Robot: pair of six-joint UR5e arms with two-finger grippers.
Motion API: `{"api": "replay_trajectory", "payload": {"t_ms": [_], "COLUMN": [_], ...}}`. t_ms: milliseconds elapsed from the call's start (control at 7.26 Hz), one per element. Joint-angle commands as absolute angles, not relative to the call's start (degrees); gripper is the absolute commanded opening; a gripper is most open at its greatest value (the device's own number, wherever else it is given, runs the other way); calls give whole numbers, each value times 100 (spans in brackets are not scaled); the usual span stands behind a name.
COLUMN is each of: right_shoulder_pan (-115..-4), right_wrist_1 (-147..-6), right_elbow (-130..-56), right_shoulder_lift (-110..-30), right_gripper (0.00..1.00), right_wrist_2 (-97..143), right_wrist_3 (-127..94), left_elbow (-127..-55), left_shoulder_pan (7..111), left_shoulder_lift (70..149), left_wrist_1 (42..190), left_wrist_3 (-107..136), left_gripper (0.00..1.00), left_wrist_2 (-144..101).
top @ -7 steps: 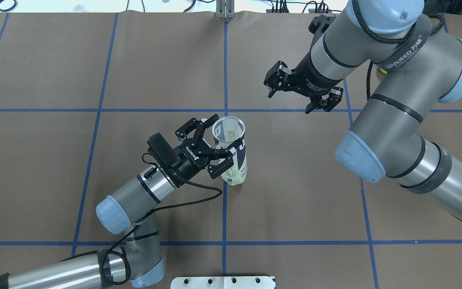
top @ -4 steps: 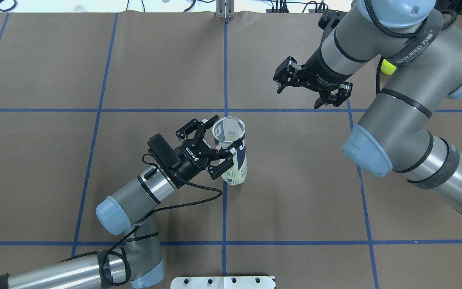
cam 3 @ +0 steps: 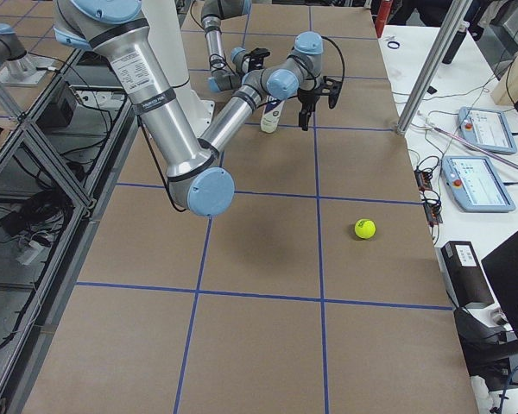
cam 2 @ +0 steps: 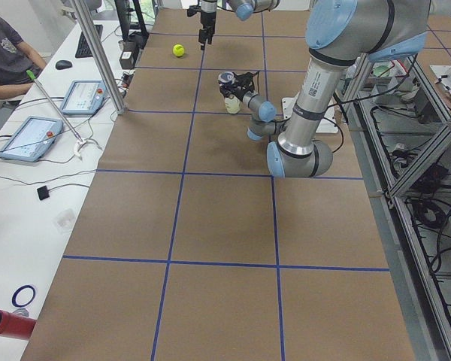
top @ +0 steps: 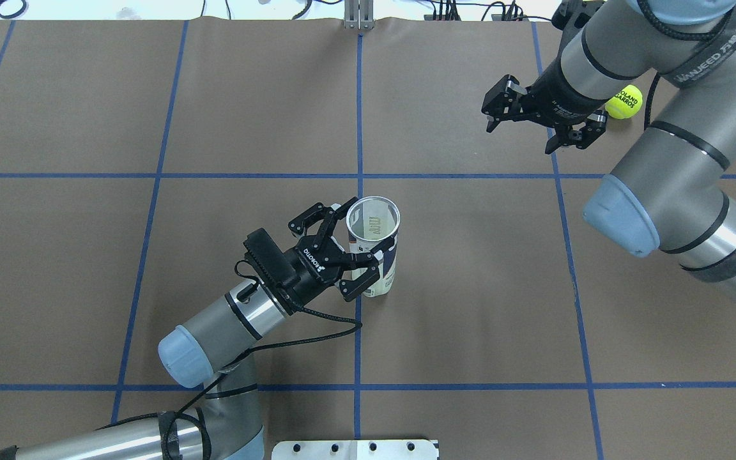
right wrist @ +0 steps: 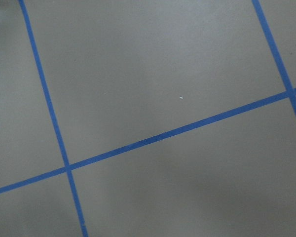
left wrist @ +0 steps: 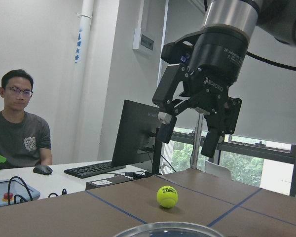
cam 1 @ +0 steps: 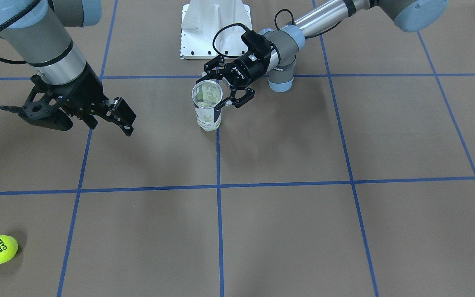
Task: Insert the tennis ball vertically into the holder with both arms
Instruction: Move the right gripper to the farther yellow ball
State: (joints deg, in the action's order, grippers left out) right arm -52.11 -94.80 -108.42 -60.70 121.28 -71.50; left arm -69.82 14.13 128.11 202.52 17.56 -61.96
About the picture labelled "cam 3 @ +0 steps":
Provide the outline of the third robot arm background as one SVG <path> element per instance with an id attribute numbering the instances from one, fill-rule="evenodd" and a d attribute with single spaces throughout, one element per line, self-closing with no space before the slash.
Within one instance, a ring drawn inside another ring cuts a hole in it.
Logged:
<path id="1" fill-rule="evenodd" d="M 15 30 L 7 23 L 0 23 L 0 67 L 6 66 L 6 85 L 30 85 L 37 74 L 34 61 L 19 40 Z"/>

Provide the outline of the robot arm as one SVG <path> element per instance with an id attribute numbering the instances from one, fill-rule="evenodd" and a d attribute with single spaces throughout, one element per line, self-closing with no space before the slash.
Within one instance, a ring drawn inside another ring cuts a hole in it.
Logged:
<path id="1" fill-rule="evenodd" d="M 230 58 L 224 52 L 221 22 L 248 15 L 251 5 L 251 1 L 204 1 L 200 22 L 209 54 L 211 76 L 208 78 L 208 85 L 212 92 L 239 88 L 243 77 L 249 72 L 263 69 L 264 60 L 270 56 L 270 51 L 264 47 L 256 47 L 251 51 L 236 47 Z"/>
<path id="2" fill-rule="evenodd" d="M 56 39 L 105 57 L 167 163 L 173 202 L 198 216 L 217 216 L 231 204 L 235 185 L 217 164 L 230 139 L 268 98 L 297 97 L 299 125 L 306 129 L 320 97 L 335 105 L 340 81 L 322 73 L 325 38 L 299 34 L 286 59 L 266 68 L 257 52 L 225 55 L 224 20 L 250 12 L 248 1 L 205 1 L 200 21 L 212 72 L 210 86 L 230 91 L 218 113 L 198 113 L 205 103 L 187 85 L 180 23 L 171 1 L 58 1 Z"/>

